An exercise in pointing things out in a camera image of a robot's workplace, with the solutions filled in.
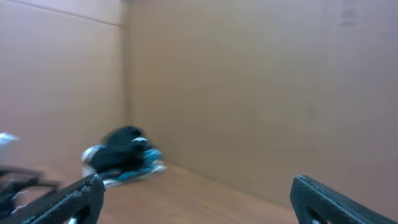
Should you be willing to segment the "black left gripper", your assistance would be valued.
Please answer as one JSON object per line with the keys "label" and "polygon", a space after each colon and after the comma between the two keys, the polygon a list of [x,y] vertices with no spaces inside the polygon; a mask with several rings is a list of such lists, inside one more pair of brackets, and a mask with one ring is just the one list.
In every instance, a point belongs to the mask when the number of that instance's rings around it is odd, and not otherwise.
{"label": "black left gripper", "polygon": [[17,210],[17,198],[31,187],[48,187],[46,197],[59,190],[60,181],[44,179],[39,170],[1,166],[1,219],[10,217]]}

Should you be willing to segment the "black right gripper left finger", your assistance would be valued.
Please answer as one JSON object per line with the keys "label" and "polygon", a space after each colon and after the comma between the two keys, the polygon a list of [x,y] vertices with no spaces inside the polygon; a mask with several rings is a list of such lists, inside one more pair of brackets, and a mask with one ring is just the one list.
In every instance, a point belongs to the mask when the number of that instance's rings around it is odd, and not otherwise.
{"label": "black right gripper left finger", "polygon": [[103,181],[90,175],[18,209],[1,224],[96,224],[104,193]]}

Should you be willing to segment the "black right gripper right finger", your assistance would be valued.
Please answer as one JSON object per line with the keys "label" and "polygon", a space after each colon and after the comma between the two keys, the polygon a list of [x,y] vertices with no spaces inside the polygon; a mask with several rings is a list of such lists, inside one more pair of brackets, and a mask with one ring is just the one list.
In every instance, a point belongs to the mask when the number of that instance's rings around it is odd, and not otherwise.
{"label": "black right gripper right finger", "polygon": [[397,224],[307,175],[294,177],[290,201],[299,224]]}

